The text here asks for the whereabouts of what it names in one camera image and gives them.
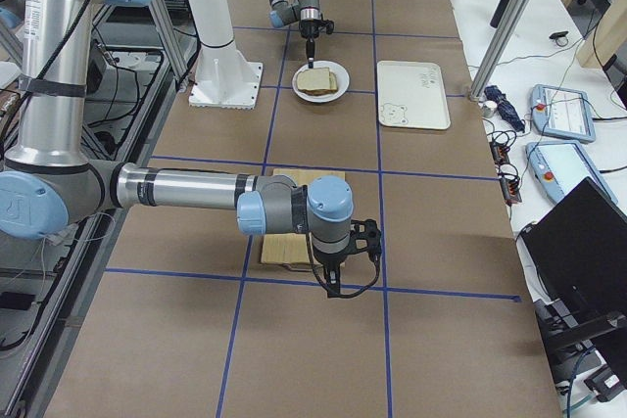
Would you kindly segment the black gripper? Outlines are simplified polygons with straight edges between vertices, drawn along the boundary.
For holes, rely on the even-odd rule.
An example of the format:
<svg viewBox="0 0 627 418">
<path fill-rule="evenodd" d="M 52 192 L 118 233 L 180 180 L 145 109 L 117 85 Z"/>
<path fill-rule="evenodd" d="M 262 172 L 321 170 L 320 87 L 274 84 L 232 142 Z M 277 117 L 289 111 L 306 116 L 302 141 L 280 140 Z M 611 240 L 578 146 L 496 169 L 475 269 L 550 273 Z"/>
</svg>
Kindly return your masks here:
<svg viewBox="0 0 627 418">
<path fill-rule="evenodd" d="M 319 37 L 321 21 L 318 19 L 299 21 L 299 31 L 306 41 L 306 55 L 308 68 L 314 67 L 315 40 Z"/>
<path fill-rule="evenodd" d="M 313 256 L 322 265 L 327 296 L 329 298 L 339 298 L 341 295 L 340 266 L 347 259 L 348 253 L 345 250 L 337 253 L 326 253 L 317 247 L 313 247 Z"/>
</svg>

